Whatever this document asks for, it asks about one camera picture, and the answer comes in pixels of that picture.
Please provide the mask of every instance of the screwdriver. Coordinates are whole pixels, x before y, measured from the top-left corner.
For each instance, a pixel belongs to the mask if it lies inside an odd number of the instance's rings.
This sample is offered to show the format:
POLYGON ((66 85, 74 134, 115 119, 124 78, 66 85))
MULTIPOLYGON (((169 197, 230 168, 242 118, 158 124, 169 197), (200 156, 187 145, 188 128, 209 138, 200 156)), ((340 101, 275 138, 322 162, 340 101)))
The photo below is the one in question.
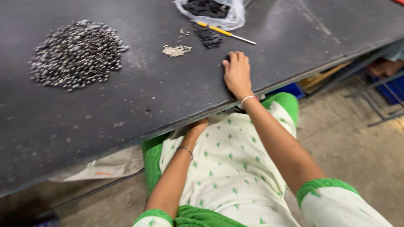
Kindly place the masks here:
POLYGON ((257 44, 256 42, 249 41, 249 40, 247 40, 247 39, 245 39, 245 38, 241 38, 241 37, 239 37, 239 36, 235 36, 235 35, 233 35, 233 34, 230 33, 230 32, 224 31, 224 30, 222 30, 222 29, 220 29, 220 28, 217 28, 217 27, 209 26, 208 24, 205 24, 205 23, 203 23, 203 22, 195 22, 195 23, 197 23, 198 25, 203 26, 203 27, 209 27, 210 29, 213 29, 213 30, 215 30, 215 31, 217 31, 217 32, 219 32, 219 33, 225 34, 225 35, 227 35, 227 36, 234 37, 234 38, 239 39, 239 40, 243 40, 243 41, 248 42, 248 43, 251 43, 251 44, 253 44, 253 45, 257 44))

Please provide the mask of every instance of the clear plastic bag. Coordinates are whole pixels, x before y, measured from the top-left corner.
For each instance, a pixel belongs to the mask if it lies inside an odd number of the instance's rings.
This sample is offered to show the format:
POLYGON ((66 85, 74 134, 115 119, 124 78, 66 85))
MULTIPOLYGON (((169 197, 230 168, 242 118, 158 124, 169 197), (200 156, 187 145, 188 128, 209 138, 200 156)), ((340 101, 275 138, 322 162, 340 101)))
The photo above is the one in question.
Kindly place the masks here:
POLYGON ((144 166, 142 146, 136 145, 93 162, 70 167, 49 180, 66 182, 126 177, 138 172, 144 166))
POLYGON ((214 0, 217 3, 227 5, 230 7, 229 12, 224 19, 216 19, 205 16, 195 16, 192 13, 186 11, 182 5, 187 4, 188 0, 174 0, 175 5, 179 11, 191 20, 196 22, 207 23, 213 27, 220 27, 225 31, 234 30, 242 27, 246 22, 244 17, 243 0, 214 0))

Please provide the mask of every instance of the bangle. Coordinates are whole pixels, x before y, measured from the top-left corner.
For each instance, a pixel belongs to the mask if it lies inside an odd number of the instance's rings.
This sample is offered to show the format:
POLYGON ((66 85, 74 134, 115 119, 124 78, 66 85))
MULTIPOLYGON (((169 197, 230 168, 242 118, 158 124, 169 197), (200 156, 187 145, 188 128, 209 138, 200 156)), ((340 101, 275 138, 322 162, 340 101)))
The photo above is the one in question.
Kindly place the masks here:
POLYGON ((177 147, 177 151, 178 151, 178 149, 185 149, 185 150, 187 150, 190 154, 191 154, 191 161, 194 159, 194 154, 192 153, 192 151, 190 151, 188 148, 186 148, 186 147, 177 147))
POLYGON ((258 97, 256 97, 256 96, 247 96, 247 97, 245 97, 245 98, 243 99, 243 101, 241 101, 241 106, 243 106, 243 102, 244 102, 246 99, 251 98, 251 97, 256 98, 256 99, 258 100, 258 97))

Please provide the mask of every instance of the woman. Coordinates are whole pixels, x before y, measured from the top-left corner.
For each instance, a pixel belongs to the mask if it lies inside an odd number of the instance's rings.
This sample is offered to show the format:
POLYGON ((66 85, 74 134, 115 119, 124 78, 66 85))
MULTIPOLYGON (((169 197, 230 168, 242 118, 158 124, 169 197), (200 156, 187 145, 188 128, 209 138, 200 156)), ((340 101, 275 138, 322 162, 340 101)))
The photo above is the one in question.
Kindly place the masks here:
POLYGON ((144 143, 152 193, 134 226, 297 227, 287 187, 312 227, 391 226, 353 187, 327 178, 296 141, 297 100, 280 93, 261 104, 248 57, 229 56, 224 79, 248 115, 219 113, 185 136, 176 130, 144 143))

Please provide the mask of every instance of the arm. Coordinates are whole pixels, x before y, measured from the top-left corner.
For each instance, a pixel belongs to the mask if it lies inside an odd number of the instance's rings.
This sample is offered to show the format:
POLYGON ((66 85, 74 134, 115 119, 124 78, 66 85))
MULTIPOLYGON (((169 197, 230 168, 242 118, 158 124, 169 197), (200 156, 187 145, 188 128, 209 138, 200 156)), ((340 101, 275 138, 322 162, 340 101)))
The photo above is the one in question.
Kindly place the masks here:
MULTIPOLYGON (((181 146, 193 151, 196 140, 208 126, 208 123, 207 118, 192 123, 181 146)), ((151 193, 145 210, 160 209, 173 219, 176 217, 190 162, 191 154, 187 150, 178 149, 175 152, 151 193)))
MULTIPOLYGON (((230 52, 230 62, 223 61, 225 82, 238 100, 253 96, 248 57, 242 52, 230 52)), ((313 158, 277 120, 254 98, 243 103, 268 155, 289 188, 296 195, 306 182, 326 177, 313 158)))

